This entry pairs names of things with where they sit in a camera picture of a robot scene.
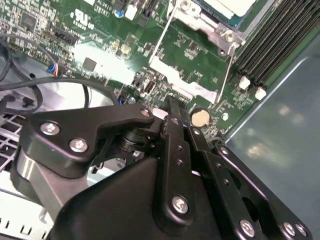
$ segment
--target circuit board component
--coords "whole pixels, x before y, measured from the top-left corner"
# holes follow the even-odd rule
[[[319,32],[319,1],[7,0],[0,31],[43,46],[56,65],[6,40],[55,77],[100,83],[120,104],[159,109],[178,99],[185,124],[210,138],[262,100],[273,73]]]

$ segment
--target green pcb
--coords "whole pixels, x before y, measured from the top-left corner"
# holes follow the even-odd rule
[[[0,2],[0,28],[41,43],[67,70],[66,75],[99,82],[113,88],[117,96],[125,93],[123,104],[134,98],[147,108],[158,108],[167,95],[172,95],[187,105],[189,114],[195,108],[207,108],[211,120],[201,130],[207,138],[217,132],[224,134],[255,104],[255,96],[227,84],[217,104],[200,96],[188,99],[172,90],[163,75],[149,68],[148,61],[167,23],[167,7],[168,0],[161,1],[146,26],[141,27],[138,24],[140,10],[130,21],[121,14],[116,16],[113,2],[108,0],[5,0]],[[21,24],[26,13],[36,19],[32,30]],[[77,36],[77,43],[69,46],[52,39],[46,34],[49,23]],[[303,46],[312,37],[306,39]],[[32,46],[19,40],[10,40],[10,44],[49,64],[49,60]],[[169,26],[157,56],[177,69],[185,82],[197,82],[217,92],[229,63],[227,57],[219,56],[218,48],[205,34],[191,30],[178,20]],[[155,85],[145,93],[143,87],[122,84],[123,79],[134,76],[142,80],[142,85],[152,81]]]

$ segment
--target small black chip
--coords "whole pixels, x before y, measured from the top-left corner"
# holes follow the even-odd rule
[[[136,39],[132,36],[127,36],[126,38],[126,42],[131,45],[131,44],[134,44],[136,42]]]
[[[117,55],[118,57],[120,57],[120,56],[122,55],[122,51],[121,51],[121,50],[116,51],[115,55]]]
[[[37,19],[26,12],[22,13],[20,24],[26,27],[28,31],[33,32],[35,30]]]
[[[148,50],[148,51],[150,51],[151,47],[152,47],[152,45],[151,45],[150,43],[148,43],[147,45],[145,45],[145,49]]]
[[[96,65],[97,65],[97,63],[95,61],[86,57],[83,64],[82,64],[82,67],[84,69],[87,69],[88,71],[93,72],[95,70]]]

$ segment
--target wire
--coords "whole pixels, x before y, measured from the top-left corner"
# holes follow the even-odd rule
[[[35,41],[33,41],[29,38],[26,38],[26,37],[20,36],[20,35],[16,35],[16,34],[7,34],[7,33],[0,33],[0,38],[20,39],[20,40],[23,40],[27,43],[30,43],[30,44],[36,46],[39,50],[41,50],[41,52],[43,52],[53,64],[57,63],[57,61],[54,60],[54,58],[49,54],[49,52],[47,50],[45,50],[42,46],[40,46],[40,44],[36,43]]]
[[[7,61],[6,61],[6,64],[4,66],[4,69],[3,69],[2,73],[0,74],[0,82],[1,82],[3,79],[6,78],[8,72],[10,70],[10,63],[12,61],[12,53],[10,51],[10,48],[8,47],[8,45],[4,41],[0,40],[0,45],[1,45],[2,48],[4,48],[2,50],[3,54],[5,54],[5,51],[8,54]]]
[[[83,87],[83,92],[84,92],[84,107],[85,109],[87,109],[89,107],[89,91],[88,91],[88,87],[85,85],[82,85]]]
[[[82,84],[89,88],[93,88],[96,91],[100,92],[104,96],[110,98],[114,105],[119,105],[118,99],[115,95],[115,93],[109,89],[106,86],[103,86],[100,83],[92,82],[90,80],[85,79],[76,79],[76,78],[70,78],[70,77],[61,77],[61,78],[55,78],[55,77],[42,77],[38,79],[33,79],[28,82],[17,82],[17,83],[11,83],[11,84],[5,84],[0,85],[0,92],[7,91],[7,90],[13,90],[13,89],[19,89],[24,87],[30,87],[35,86],[39,84],[47,84],[47,83],[75,83],[75,84]]]
[[[11,55],[11,51],[8,48],[8,51],[4,52],[3,56],[4,56],[5,61],[7,63],[8,62],[10,63],[10,68],[13,71],[13,73],[15,75],[17,75],[21,79],[21,81],[29,82],[30,79],[23,72],[21,72],[21,70],[16,66],[16,64],[12,61],[12,59],[11,59],[11,61],[9,61],[10,60],[9,59],[10,55]],[[7,114],[12,114],[12,115],[28,115],[28,114],[32,114],[35,111],[37,111],[43,104],[43,101],[44,101],[43,95],[42,95],[40,89],[37,86],[33,85],[33,86],[30,86],[29,88],[32,91],[32,93],[33,93],[33,95],[35,96],[35,99],[36,99],[36,107],[35,108],[26,109],[26,110],[20,110],[20,109],[13,109],[13,108],[7,108],[6,107],[4,112],[7,113]]]

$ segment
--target silver screw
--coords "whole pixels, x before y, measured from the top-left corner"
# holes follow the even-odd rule
[[[188,212],[188,209],[189,209],[188,204],[186,200],[184,200],[180,196],[174,196],[172,198],[172,205],[174,209],[180,214],[186,214]]]
[[[88,144],[84,140],[78,138],[71,140],[69,146],[71,150],[76,153],[84,153],[88,149]]]
[[[190,8],[191,4],[189,1],[185,0],[181,2],[181,9],[187,11]]]
[[[307,236],[306,230],[300,224],[296,224],[295,226],[303,236]]]
[[[196,135],[200,135],[200,132],[199,132],[197,129],[193,129],[193,132],[194,132]]]
[[[136,99],[132,96],[132,97],[129,97],[129,99],[128,99],[128,101],[127,101],[127,103],[128,104],[136,104]]]
[[[223,152],[223,154],[225,154],[225,155],[228,155],[228,154],[229,154],[229,153],[228,153],[228,150],[225,149],[224,147],[221,147],[220,149],[221,149],[221,151]]]
[[[234,40],[234,36],[232,35],[232,33],[226,34],[226,35],[225,35],[225,40],[226,40],[228,43],[231,43],[231,42]]]
[[[295,229],[290,223],[285,222],[283,224],[283,226],[284,226],[285,230],[288,232],[288,234],[290,234],[291,236],[295,236],[296,235]]]
[[[52,122],[45,122],[40,126],[41,132],[45,135],[53,136],[57,135],[60,132],[60,127]]]
[[[178,119],[176,119],[176,118],[171,118],[171,121],[172,121],[174,124],[179,125]]]
[[[252,227],[251,223],[245,219],[240,221],[240,226],[244,233],[248,235],[250,238],[253,238],[255,236],[255,230]]]
[[[143,116],[145,116],[145,117],[150,117],[150,113],[149,113],[149,111],[146,110],[146,109],[142,109],[142,110],[141,110],[141,113],[142,113]]]

